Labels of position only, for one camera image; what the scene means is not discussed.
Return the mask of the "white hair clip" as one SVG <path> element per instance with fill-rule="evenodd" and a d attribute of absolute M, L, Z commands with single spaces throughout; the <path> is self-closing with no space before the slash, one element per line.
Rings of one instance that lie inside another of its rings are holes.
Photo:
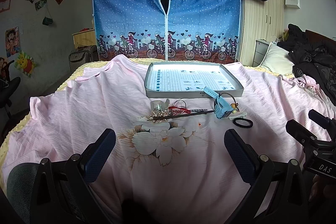
<path fill-rule="evenodd" d="M 230 120 L 234 120 L 236 118 L 245 118 L 247 116 L 246 112 L 236 112 L 236 113 L 231 113 L 228 118 Z"/>

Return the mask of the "light blue smart watch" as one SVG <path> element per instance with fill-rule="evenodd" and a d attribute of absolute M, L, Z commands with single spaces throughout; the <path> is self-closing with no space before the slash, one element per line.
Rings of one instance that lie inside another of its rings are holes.
<path fill-rule="evenodd" d="M 203 91 L 214 99 L 214 113 L 218 119 L 228 117 L 234 110 L 232 106 L 216 91 L 204 87 Z"/>

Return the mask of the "black hair stick with charms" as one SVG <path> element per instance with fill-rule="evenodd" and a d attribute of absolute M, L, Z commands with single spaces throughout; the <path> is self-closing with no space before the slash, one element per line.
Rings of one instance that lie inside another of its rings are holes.
<path fill-rule="evenodd" d="M 207 115 L 213 112 L 214 110 L 206 110 L 206 111 L 193 112 L 190 114 L 163 115 L 163 116 L 154 115 L 153 117 L 150 117 L 147 120 L 151 122 L 156 122 L 156 121 L 162 121 L 162 120 L 168 120 L 168 119 L 174 119 L 174 118 L 183 118 L 183 117 L 190 117 L 190 116 L 196 116 L 196 115 Z"/>

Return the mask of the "beige rectangular hair claw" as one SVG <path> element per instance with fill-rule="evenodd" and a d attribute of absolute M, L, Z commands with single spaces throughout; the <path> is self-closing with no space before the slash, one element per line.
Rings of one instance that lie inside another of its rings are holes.
<path fill-rule="evenodd" d="M 153 100 L 150 102 L 150 107 L 152 111 L 160 112 L 160 111 L 166 111 L 170 106 L 170 100 L 165 99 L 162 100 Z"/>

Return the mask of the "black clothes pile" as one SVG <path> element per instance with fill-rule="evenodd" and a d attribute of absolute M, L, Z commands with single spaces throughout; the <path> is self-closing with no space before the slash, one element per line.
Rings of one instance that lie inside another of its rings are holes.
<path fill-rule="evenodd" d="M 288 51 L 294 76 L 313 78 L 335 103 L 335 41 L 289 24 L 284 38 L 277 45 Z"/>

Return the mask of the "white pillow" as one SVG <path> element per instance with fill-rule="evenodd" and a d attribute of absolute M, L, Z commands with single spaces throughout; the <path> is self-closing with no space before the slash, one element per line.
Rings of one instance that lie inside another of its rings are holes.
<path fill-rule="evenodd" d="M 292 73 L 294 63 L 289 58 L 289 52 L 274 43 L 270 43 L 266 54 L 259 65 L 273 73 L 287 75 Z"/>

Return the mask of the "pink floral bed sheet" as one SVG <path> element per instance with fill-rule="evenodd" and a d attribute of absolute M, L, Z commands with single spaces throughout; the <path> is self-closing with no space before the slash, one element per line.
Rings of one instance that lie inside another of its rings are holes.
<path fill-rule="evenodd" d="M 238 104 L 253 122 L 238 134 L 257 153 L 275 161 L 303 161 L 302 147 L 285 129 L 291 119 L 329 139 L 308 118 L 311 109 L 335 117 L 327 96 L 239 63 L 227 69 L 244 87 Z M 111 128 L 117 142 L 92 185 L 109 215 L 119 217 L 123 201 L 133 197 L 163 223 L 225 222 L 248 190 L 224 147 L 224 133 L 234 124 L 214 114 L 151 123 L 146 71 L 145 65 L 117 57 L 87 70 L 62 91 L 31 98 L 31 118 L 9 136 L 3 182 L 24 162 L 62 161 L 82 153 Z"/>

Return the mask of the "grey drawer cabinet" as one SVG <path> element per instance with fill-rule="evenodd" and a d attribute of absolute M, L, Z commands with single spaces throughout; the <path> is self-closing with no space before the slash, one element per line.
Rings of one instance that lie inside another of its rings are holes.
<path fill-rule="evenodd" d="M 265 40 L 256 40 L 255 54 L 252 63 L 253 67 L 257 67 L 262 63 L 268 50 L 269 44 L 270 42 Z"/>

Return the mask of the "dark luggage bag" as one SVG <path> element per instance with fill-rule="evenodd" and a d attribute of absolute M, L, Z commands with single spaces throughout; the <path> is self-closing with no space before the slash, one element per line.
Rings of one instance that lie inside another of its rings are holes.
<path fill-rule="evenodd" d="M 71 73 L 86 63 L 98 61 L 97 46 L 82 46 L 74 49 L 68 56 Z"/>

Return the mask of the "grey tray with grid paper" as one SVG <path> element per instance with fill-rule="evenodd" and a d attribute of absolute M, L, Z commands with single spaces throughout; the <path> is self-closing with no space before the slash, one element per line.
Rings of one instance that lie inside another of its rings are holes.
<path fill-rule="evenodd" d="M 244 91 L 224 65 L 196 61 L 151 63 L 144 87 L 149 98 L 206 98 L 205 87 L 234 97 L 241 97 Z"/>

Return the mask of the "beige wooden wardrobe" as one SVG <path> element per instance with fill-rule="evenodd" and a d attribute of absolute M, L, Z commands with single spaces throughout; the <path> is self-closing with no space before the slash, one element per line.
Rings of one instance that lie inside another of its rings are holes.
<path fill-rule="evenodd" d="M 253 65 L 256 41 L 271 41 L 283 31 L 283 0 L 241 0 L 240 37 L 236 59 Z"/>

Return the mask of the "yellow bear sticker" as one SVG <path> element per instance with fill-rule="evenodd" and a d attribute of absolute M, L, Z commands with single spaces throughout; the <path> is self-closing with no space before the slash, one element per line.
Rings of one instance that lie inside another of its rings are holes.
<path fill-rule="evenodd" d="M 17 70 L 21 71 L 30 78 L 37 64 L 31 56 L 26 54 L 24 51 L 20 51 L 17 59 L 14 62 L 14 66 L 17 68 Z"/>

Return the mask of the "wooden side cabinet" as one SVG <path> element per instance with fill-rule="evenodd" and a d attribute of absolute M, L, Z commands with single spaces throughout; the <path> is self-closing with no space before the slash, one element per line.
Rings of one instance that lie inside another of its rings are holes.
<path fill-rule="evenodd" d="M 74 48 L 96 45 L 95 29 L 89 29 L 72 34 Z"/>

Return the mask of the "green hanging pouch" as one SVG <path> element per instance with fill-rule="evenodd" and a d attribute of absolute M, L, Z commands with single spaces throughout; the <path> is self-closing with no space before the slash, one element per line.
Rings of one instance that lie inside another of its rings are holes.
<path fill-rule="evenodd" d="M 42 25 L 50 26 L 54 21 L 49 11 L 48 0 L 43 0 L 45 3 L 45 17 L 43 18 Z"/>

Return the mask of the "cartoon poster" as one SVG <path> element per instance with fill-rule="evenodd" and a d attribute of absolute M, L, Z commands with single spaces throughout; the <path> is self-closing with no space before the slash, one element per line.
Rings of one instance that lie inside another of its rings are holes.
<path fill-rule="evenodd" d="M 19 27 L 14 27 L 5 32 L 5 47 L 7 57 L 13 56 L 21 51 L 19 39 Z"/>

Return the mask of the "blue polka dot wardrobe cover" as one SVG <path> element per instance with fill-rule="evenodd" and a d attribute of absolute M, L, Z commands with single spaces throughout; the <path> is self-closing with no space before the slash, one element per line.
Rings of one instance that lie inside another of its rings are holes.
<path fill-rule="evenodd" d="M 98 56 L 232 63 L 240 0 L 93 0 Z"/>

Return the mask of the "wall photo right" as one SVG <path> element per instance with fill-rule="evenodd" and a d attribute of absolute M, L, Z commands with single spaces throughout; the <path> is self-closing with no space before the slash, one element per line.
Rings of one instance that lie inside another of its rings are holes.
<path fill-rule="evenodd" d="M 47 0 L 40 0 L 35 2 L 35 10 L 38 11 L 42 9 L 47 4 Z"/>

